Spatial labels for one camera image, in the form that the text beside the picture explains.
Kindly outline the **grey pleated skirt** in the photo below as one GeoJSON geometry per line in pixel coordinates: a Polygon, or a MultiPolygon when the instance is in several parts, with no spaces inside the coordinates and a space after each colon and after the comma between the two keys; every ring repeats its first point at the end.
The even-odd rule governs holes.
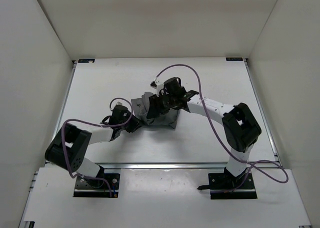
{"type": "Polygon", "coordinates": [[[170,109],[166,114],[160,114],[156,118],[147,118],[150,109],[149,97],[154,95],[152,92],[145,92],[141,97],[131,99],[135,117],[148,126],[168,126],[176,129],[178,123],[179,110],[170,109]]]}

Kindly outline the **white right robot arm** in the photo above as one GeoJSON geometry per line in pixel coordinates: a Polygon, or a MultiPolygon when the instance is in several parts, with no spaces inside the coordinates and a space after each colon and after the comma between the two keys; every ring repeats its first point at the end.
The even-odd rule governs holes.
{"type": "Polygon", "coordinates": [[[155,80],[150,85],[156,89],[156,94],[149,97],[148,119],[165,115],[170,110],[185,110],[205,116],[209,121],[223,126],[230,146],[229,161],[224,169],[224,183],[230,188],[241,184],[250,151],[262,133],[248,105],[224,104],[205,98],[199,91],[187,91],[178,77],[163,83],[155,80]]]}

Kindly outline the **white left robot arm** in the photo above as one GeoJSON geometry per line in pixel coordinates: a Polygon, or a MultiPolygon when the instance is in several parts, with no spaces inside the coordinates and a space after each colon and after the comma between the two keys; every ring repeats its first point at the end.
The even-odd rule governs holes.
{"type": "Polygon", "coordinates": [[[88,146],[114,141],[123,131],[133,133],[142,126],[142,121],[127,107],[116,105],[112,114],[106,116],[97,126],[88,124],[81,129],[66,123],[51,141],[44,157],[72,175],[79,175],[91,187],[98,189],[109,182],[105,178],[104,168],[85,158],[88,146]]]}

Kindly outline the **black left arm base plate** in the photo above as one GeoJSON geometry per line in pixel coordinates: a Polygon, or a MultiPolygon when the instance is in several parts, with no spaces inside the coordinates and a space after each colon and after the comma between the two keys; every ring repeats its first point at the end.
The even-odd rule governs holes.
{"type": "Polygon", "coordinates": [[[102,180],[77,177],[75,180],[73,197],[118,198],[121,170],[105,169],[104,178],[109,183],[109,186],[102,180]]]}

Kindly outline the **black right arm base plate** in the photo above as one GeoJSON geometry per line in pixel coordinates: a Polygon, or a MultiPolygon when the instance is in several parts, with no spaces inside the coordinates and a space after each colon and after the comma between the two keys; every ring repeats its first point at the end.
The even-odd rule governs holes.
{"type": "Polygon", "coordinates": [[[208,181],[211,200],[258,198],[251,173],[244,175],[235,184],[224,173],[209,173],[208,181]]]}

